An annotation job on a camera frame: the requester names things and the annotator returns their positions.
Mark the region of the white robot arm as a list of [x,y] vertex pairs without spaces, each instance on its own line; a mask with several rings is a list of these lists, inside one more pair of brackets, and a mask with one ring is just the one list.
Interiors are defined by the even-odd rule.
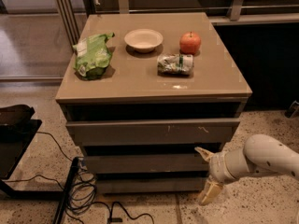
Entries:
[[212,203],[226,184],[243,177],[288,175],[299,180],[299,154],[277,139],[254,134],[244,146],[213,153],[202,147],[195,150],[208,163],[209,176],[199,194],[201,205]]

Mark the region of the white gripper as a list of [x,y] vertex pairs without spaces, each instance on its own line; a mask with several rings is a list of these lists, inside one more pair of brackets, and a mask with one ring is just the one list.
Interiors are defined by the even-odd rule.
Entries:
[[198,196],[200,205],[208,205],[221,193],[223,184],[232,180],[232,176],[227,169],[224,152],[214,154],[202,147],[196,147],[195,150],[206,162],[209,162],[209,174],[212,178],[209,177],[206,180],[204,188]]

